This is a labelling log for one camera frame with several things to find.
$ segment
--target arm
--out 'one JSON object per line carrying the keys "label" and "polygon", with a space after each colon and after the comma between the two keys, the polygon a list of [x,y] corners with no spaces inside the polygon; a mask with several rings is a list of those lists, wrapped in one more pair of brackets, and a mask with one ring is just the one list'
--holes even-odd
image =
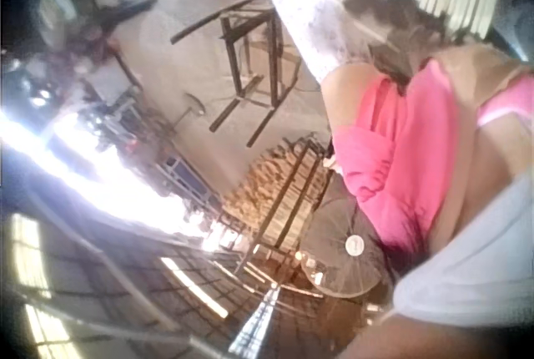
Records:
{"label": "arm", "polygon": [[272,0],[302,58],[321,85],[332,133],[352,125],[361,96],[379,73],[338,0]]}

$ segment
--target round fan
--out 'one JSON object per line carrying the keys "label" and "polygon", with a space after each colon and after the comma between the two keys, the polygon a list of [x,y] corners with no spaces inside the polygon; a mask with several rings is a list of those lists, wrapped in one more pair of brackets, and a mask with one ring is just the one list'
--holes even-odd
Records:
{"label": "round fan", "polygon": [[311,216],[300,253],[310,282],[338,298],[366,293],[385,268],[373,226],[351,198],[331,200]]}

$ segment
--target wood pile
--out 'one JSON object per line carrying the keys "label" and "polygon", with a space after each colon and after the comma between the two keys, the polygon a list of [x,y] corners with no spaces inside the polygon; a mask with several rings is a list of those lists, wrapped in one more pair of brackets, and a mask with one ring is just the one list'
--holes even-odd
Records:
{"label": "wood pile", "polygon": [[[273,149],[265,151],[250,166],[248,174],[239,187],[223,198],[224,211],[245,223],[249,227],[250,233],[254,233],[276,200],[304,147],[305,141],[300,139],[294,144],[284,141]],[[318,152],[318,149],[312,148],[306,152],[290,188],[276,210],[275,217],[267,227],[264,234],[265,242],[269,244],[276,242],[290,212],[295,207],[295,202],[299,198],[300,191],[314,162],[317,159],[321,160]],[[310,213],[311,206],[316,202],[325,186],[326,174],[327,169],[320,164],[315,171],[297,216],[291,224],[290,232],[280,247],[282,250],[289,250],[294,247]]]}

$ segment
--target pink shirt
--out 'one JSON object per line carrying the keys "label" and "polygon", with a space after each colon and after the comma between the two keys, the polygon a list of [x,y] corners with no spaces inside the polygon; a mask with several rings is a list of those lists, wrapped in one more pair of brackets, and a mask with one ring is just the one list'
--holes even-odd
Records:
{"label": "pink shirt", "polygon": [[[511,111],[531,114],[534,78],[524,77],[479,110],[479,126]],[[365,92],[355,124],[333,135],[347,188],[386,245],[416,252],[449,187],[458,122],[451,85],[430,61],[406,96],[387,76]]]}

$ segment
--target light blue garment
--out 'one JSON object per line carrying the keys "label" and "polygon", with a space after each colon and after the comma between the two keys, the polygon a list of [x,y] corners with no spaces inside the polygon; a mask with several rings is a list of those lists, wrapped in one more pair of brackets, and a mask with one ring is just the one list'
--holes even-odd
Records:
{"label": "light blue garment", "polygon": [[451,326],[534,322],[531,170],[397,285],[394,312]]}

